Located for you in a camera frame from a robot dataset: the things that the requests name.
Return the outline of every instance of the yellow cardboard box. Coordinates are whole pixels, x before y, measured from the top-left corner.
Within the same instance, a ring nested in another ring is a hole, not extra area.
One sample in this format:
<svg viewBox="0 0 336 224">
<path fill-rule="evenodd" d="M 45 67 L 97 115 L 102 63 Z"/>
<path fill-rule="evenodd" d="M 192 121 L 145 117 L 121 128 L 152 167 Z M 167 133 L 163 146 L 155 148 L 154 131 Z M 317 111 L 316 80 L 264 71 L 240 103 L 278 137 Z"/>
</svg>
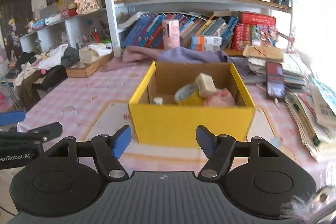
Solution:
<svg viewBox="0 0 336 224">
<path fill-rule="evenodd" d="M 216 88 L 227 88 L 234 107 L 180 106 L 174 95 L 195 81 L 200 73 L 211 75 Z M 162 97 L 163 105 L 152 105 Z M 173 64 L 153 62 L 129 101 L 139 143 L 156 146 L 198 147 L 196 128 L 202 124 L 213 134 L 228 134 L 243 141 L 255 105 L 235 66 L 231 63 Z"/>
</svg>

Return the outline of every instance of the pink cylinder container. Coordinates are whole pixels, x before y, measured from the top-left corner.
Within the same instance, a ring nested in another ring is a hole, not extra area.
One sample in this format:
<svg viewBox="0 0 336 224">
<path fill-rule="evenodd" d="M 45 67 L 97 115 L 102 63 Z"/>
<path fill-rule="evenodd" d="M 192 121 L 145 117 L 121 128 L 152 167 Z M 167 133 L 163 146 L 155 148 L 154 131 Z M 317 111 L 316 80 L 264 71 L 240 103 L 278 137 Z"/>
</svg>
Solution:
<svg viewBox="0 0 336 224">
<path fill-rule="evenodd" d="M 179 21 L 177 19 L 163 20 L 163 49 L 170 50 L 171 48 L 180 47 L 180 31 Z"/>
</svg>

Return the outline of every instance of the wooden shelf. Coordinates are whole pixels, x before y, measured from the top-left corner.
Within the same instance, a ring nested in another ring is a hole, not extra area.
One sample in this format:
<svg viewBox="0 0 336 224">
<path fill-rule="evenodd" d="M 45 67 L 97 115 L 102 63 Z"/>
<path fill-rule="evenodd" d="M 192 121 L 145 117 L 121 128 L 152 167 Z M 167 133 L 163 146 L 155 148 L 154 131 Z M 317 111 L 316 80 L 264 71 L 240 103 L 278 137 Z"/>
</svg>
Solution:
<svg viewBox="0 0 336 224">
<path fill-rule="evenodd" d="M 203 4 L 237 4 L 261 9 L 278 10 L 286 13 L 291 13 L 291 7 L 266 2 L 262 0 L 119 0 L 115 2 L 115 7 L 127 7 L 135 5 L 153 5 L 165 3 L 203 3 Z"/>
<path fill-rule="evenodd" d="M 243 52 L 239 52 L 239 51 L 234 51 L 231 49 L 224 49 L 225 53 L 229 56 L 239 56 L 239 57 L 243 57 Z"/>
</svg>

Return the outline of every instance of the tape roll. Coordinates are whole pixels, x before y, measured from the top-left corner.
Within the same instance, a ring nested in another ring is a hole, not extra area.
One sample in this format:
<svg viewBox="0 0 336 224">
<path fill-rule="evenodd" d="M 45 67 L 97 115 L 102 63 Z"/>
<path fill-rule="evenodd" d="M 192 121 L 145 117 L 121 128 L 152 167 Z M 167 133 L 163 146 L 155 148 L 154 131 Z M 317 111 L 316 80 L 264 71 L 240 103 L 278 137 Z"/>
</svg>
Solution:
<svg viewBox="0 0 336 224">
<path fill-rule="evenodd" d="M 181 106 L 202 106 L 203 99 L 200 97 L 196 83 L 190 83 L 180 88 L 175 93 L 175 102 Z"/>
</svg>

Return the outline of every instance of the smartphone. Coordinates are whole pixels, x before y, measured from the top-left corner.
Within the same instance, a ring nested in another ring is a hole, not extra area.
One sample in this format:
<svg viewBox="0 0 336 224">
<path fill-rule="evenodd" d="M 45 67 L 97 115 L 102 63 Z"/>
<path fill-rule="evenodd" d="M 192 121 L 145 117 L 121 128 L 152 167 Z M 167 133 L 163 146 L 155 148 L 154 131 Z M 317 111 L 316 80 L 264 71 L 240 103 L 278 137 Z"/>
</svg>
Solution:
<svg viewBox="0 0 336 224">
<path fill-rule="evenodd" d="M 266 62 L 266 84 L 268 98 L 285 99 L 285 77 L 282 65 Z"/>
</svg>

